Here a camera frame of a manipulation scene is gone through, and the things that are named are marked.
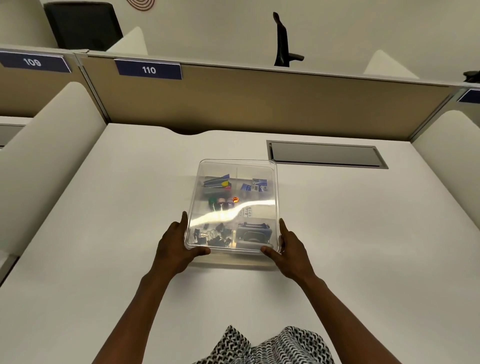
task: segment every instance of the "office chair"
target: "office chair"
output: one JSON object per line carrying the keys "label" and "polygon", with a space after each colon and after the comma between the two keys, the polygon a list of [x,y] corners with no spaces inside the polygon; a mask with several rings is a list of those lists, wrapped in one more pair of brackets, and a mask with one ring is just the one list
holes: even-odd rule
{"label": "office chair", "polygon": [[276,12],[273,13],[273,19],[276,23],[276,60],[274,66],[290,67],[290,61],[303,61],[304,56],[288,52],[287,29],[280,21]]}
{"label": "office chair", "polygon": [[43,7],[59,48],[105,51],[123,38],[107,2],[49,2]]}

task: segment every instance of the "white desk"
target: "white desk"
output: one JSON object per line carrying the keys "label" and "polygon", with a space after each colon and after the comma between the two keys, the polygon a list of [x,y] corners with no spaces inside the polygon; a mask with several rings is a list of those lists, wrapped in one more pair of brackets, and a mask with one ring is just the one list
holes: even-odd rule
{"label": "white desk", "polygon": [[[269,140],[376,145],[388,170],[279,165],[280,214],[316,273],[402,362],[480,357],[480,231],[405,142],[110,124],[0,288],[0,363],[89,363],[188,209],[204,158],[266,159]],[[144,363],[190,363],[227,325],[330,340],[278,271],[190,267],[169,286]]]}

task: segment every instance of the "transparent storage bin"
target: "transparent storage bin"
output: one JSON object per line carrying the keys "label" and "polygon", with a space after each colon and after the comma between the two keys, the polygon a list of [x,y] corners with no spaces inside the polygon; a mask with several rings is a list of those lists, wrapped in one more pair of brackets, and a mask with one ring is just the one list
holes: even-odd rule
{"label": "transparent storage bin", "polygon": [[212,252],[206,262],[269,265],[260,248],[267,245],[279,251],[278,231],[274,162],[200,162],[185,235],[187,248],[208,246]]}

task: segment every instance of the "black and white patterned clothing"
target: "black and white patterned clothing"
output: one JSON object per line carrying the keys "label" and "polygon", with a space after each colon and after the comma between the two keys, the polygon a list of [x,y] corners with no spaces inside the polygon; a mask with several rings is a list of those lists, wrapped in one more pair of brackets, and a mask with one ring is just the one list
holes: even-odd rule
{"label": "black and white patterned clothing", "polygon": [[334,364],[322,337],[314,332],[284,328],[258,346],[229,326],[205,359],[194,364]]}

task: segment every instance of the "right hand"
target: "right hand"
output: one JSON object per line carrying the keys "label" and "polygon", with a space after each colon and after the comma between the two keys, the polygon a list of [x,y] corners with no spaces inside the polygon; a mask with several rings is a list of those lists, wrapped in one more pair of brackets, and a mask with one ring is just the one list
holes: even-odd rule
{"label": "right hand", "polygon": [[283,219],[280,219],[280,242],[282,243],[281,254],[268,246],[262,246],[261,251],[271,258],[280,272],[298,284],[302,284],[310,278],[315,277],[312,265],[303,243],[297,238],[293,231],[288,231]]}

